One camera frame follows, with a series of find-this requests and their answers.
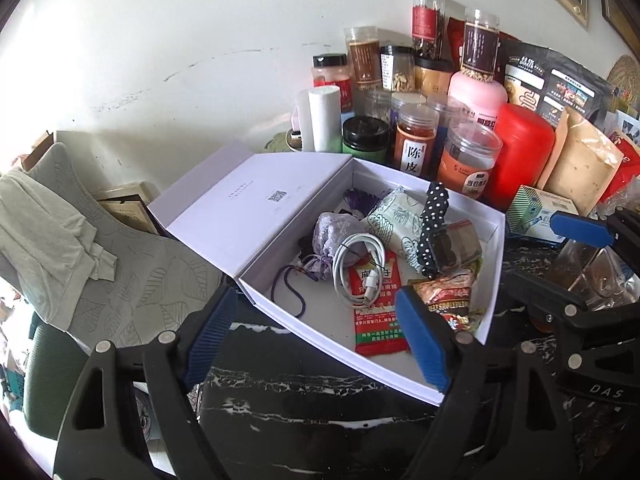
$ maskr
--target patterned napkin package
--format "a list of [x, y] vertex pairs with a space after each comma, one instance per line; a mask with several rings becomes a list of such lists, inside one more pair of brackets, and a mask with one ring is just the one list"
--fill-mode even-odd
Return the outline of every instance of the patterned napkin package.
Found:
[[387, 249], [405, 258], [418, 272], [422, 270], [418, 263], [418, 240], [422, 233], [423, 209], [424, 204], [408, 196], [399, 186], [362, 220], [369, 233], [377, 236]]

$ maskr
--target white cylinder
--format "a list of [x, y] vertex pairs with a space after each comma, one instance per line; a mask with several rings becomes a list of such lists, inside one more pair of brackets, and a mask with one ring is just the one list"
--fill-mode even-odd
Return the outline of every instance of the white cylinder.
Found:
[[314, 152], [314, 129], [311, 125], [311, 111], [309, 110], [309, 90], [303, 90], [296, 95], [298, 122], [300, 123], [300, 137], [302, 137], [302, 151]]
[[316, 152], [341, 153], [340, 89], [337, 86], [319, 86], [309, 90], [308, 94]]

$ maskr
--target black marble table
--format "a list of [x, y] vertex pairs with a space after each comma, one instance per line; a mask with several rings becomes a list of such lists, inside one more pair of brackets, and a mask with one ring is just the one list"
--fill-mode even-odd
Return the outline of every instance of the black marble table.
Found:
[[[503, 271], [542, 275], [557, 251], [508, 240]], [[241, 297], [232, 326], [202, 385], [200, 423], [233, 480], [401, 477], [437, 408], [363, 376], [279, 327]], [[539, 332], [502, 292], [488, 344], [535, 343], [553, 369], [553, 335]], [[590, 468], [610, 446], [626, 410], [564, 398], [580, 463]], [[467, 455], [479, 452], [484, 435]]]

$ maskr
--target white charging cable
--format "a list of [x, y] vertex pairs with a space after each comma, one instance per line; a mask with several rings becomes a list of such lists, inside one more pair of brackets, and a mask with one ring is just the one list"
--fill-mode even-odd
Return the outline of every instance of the white charging cable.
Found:
[[[348, 253], [353, 253], [352, 246], [363, 242], [367, 251], [371, 254], [374, 268], [364, 280], [364, 294], [354, 295], [349, 291], [346, 268], [344, 267], [344, 257]], [[385, 247], [374, 235], [359, 233], [347, 237], [335, 251], [332, 264], [332, 274], [334, 276], [334, 289], [339, 298], [351, 308], [358, 310], [371, 306], [380, 295], [382, 290], [383, 271], [385, 269]]]

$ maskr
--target black snack bag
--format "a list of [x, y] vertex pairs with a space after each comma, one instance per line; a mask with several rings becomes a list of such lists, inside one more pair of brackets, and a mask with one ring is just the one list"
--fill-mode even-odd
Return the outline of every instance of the black snack bag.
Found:
[[497, 65], [496, 79], [510, 103], [533, 110], [554, 128], [570, 106], [602, 130], [614, 88], [579, 63], [550, 48], [502, 40]]

